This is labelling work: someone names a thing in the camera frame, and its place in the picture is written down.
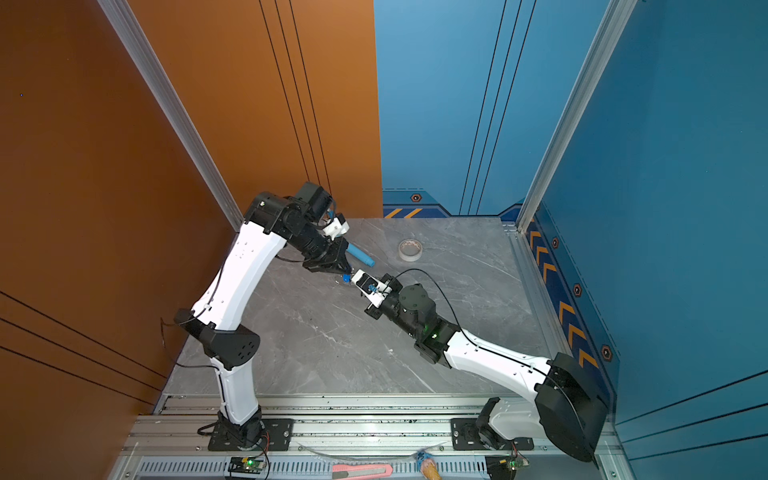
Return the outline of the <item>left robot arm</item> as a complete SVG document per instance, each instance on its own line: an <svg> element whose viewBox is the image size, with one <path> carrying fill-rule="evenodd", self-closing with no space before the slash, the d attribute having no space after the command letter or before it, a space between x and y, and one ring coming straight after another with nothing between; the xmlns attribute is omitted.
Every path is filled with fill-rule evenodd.
<svg viewBox="0 0 768 480"><path fill-rule="evenodd" d="M291 246L306 270L348 275L352 271L344 237L348 230L331 194L320 185L307 182L287 197L263 192L249 206L209 288L191 308L175 315L174 324L200 343L215 372L221 404L216 422L205 430L224 446L239 450L265 446L252 362L260 337L243 325L242 318L267 267Z"/></svg>

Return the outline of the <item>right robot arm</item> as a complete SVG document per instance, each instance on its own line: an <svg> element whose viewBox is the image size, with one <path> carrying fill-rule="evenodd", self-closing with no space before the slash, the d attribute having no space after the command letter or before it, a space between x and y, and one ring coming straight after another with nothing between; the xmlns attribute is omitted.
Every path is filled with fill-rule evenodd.
<svg viewBox="0 0 768 480"><path fill-rule="evenodd" d="M425 360L483 377L526 401L490 398L470 429L479 445L509 450L517 438L545 436L566 455L595 462L608 402L572 356L531 356L483 340L440 316L420 284L404 286L391 275L377 279L364 271L351 281L369 302L366 314L403 330Z"/></svg>

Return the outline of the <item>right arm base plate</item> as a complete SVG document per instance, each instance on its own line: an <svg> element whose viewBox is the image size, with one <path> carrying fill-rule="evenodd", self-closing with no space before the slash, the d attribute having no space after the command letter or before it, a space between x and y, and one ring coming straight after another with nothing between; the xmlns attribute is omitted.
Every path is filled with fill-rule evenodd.
<svg viewBox="0 0 768 480"><path fill-rule="evenodd" d="M452 448L455 451L533 451L535 444L530 437L516 437L504 440L490 427L479 428L474 418L452 418L450 420Z"/></svg>

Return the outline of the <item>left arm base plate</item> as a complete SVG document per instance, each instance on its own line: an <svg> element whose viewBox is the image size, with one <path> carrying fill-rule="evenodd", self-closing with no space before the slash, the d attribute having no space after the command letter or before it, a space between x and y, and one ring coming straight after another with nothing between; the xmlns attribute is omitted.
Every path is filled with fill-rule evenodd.
<svg viewBox="0 0 768 480"><path fill-rule="evenodd" d="M215 423L207 449L223 451L285 452L289 449L294 429L290 418L267 418L237 427L220 418Z"/></svg>

